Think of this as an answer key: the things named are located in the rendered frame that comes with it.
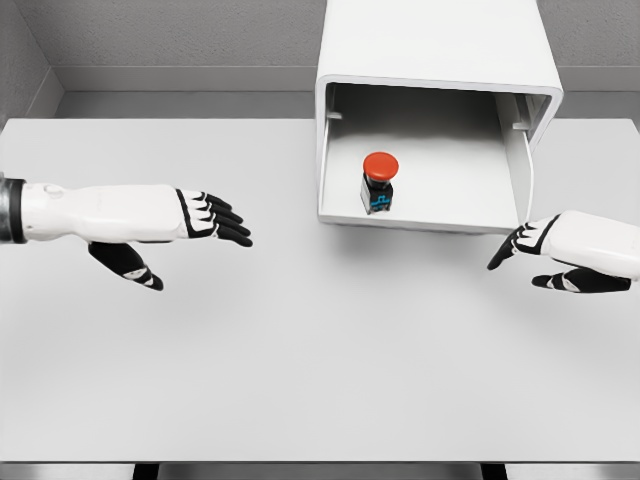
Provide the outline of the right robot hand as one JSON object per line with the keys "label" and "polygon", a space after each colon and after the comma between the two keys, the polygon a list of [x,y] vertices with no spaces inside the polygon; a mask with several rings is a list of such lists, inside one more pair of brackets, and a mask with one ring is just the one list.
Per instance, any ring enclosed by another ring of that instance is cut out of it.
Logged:
{"label": "right robot hand", "polygon": [[547,256],[572,267],[539,275],[539,288],[577,294],[627,291],[640,282],[640,226],[568,210],[513,230],[491,258],[487,269],[522,253]]}

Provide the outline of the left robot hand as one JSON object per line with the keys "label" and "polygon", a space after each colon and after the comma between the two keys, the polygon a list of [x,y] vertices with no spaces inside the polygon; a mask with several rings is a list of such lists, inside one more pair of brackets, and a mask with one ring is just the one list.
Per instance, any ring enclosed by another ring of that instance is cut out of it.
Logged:
{"label": "left robot hand", "polygon": [[251,232],[232,206],[203,191],[168,185],[81,189],[72,233],[88,242],[90,255],[116,275],[155,291],[164,288],[140,255],[137,243],[218,238],[253,245]]}

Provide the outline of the white cabinet drawer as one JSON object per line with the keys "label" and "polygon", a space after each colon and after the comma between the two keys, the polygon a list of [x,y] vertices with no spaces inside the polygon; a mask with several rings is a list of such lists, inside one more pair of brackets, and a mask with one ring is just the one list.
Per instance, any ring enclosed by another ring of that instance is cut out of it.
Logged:
{"label": "white cabinet drawer", "polygon": [[[318,217],[326,223],[468,234],[508,233],[530,217],[533,166],[524,132],[497,113],[388,124],[329,120],[318,148]],[[363,161],[399,162],[389,210],[361,199]]]}

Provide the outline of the red button load switch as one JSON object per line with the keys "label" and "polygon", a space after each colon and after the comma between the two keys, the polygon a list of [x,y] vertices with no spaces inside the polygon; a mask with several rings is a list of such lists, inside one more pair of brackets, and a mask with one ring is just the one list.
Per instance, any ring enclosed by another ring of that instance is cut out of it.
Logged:
{"label": "red button load switch", "polygon": [[399,170],[397,159],[387,152],[373,152],[363,161],[361,200],[367,215],[389,211],[393,199],[391,180]]}

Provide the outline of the white tabletop storage cabinet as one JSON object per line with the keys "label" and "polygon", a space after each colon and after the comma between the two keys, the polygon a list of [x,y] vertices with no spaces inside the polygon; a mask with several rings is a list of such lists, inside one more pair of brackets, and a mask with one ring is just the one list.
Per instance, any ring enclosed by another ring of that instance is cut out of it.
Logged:
{"label": "white tabletop storage cabinet", "polygon": [[537,0],[327,0],[314,89],[319,136],[330,83],[538,95],[531,147],[564,96]]}

